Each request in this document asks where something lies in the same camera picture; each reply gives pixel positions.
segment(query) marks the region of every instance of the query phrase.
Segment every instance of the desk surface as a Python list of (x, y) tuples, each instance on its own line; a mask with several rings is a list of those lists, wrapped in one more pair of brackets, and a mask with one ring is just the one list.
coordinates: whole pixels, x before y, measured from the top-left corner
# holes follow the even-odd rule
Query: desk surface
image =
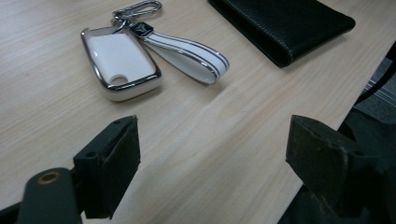
[(154, 55), (162, 87), (113, 103), (79, 34), (137, 2), (2, 1), (0, 207), (18, 202), (32, 175), (73, 167), (108, 123), (136, 114), (142, 163), (111, 223), (277, 223), (301, 186), (285, 163), (290, 116), (341, 124), (395, 41), (396, 2), (322, 1), (356, 27), (279, 69), (206, 1), (163, 0), (148, 23), (217, 49), (231, 69), (205, 86)]

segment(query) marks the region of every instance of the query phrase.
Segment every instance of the black leather wallet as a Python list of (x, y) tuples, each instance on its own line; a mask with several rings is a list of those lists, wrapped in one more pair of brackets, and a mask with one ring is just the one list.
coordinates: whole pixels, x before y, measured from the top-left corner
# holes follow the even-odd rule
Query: black leather wallet
[(208, 0), (279, 67), (350, 31), (355, 21), (316, 0)]

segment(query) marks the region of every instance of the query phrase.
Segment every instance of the keychain clip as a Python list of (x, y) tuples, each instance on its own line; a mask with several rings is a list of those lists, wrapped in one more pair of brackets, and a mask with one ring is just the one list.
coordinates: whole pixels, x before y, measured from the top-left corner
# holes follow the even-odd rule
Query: keychain clip
[(113, 12), (113, 24), (115, 21), (130, 24), (135, 21), (157, 17), (162, 12), (163, 5), (159, 1), (144, 1), (136, 5), (125, 7)]

